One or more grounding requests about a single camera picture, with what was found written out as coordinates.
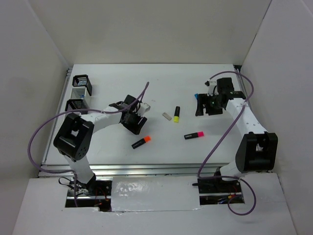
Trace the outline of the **orange cap black highlighter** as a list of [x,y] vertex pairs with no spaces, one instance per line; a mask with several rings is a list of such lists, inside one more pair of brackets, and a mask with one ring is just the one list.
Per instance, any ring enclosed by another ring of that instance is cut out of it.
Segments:
[[145,143],[149,142],[151,140],[150,136],[145,136],[144,138],[138,140],[137,142],[135,142],[134,144],[132,144],[132,148],[136,149],[142,145],[144,145]]

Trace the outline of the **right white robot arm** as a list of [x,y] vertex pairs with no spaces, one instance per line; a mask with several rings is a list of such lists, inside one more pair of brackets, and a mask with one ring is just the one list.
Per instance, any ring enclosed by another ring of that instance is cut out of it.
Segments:
[[224,192],[230,181],[249,172],[263,172],[274,168],[278,137],[268,132],[257,120],[248,105],[248,97],[234,89],[232,79],[223,77],[208,80],[208,92],[199,94],[195,115],[220,115],[227,111],[233,118],[231,127],[236,126],[242,136],[235,159],[220,167],[213,181],[215,190]]

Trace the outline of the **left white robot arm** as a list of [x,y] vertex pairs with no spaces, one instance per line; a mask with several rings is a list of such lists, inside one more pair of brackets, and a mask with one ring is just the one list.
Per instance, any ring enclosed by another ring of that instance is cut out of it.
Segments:
[[150,108],[149,104],[128,95],[124,101],[112,103],[99,113],[70,113],[65,117],[53,145],[64,155],[70,169],[76,173],[75,178],[83,194],[92,195],[97,185],[96,176],[87,159],[92,135],[115,124],[122,124],[127,130],[138,135],[147,121],[144,114]]

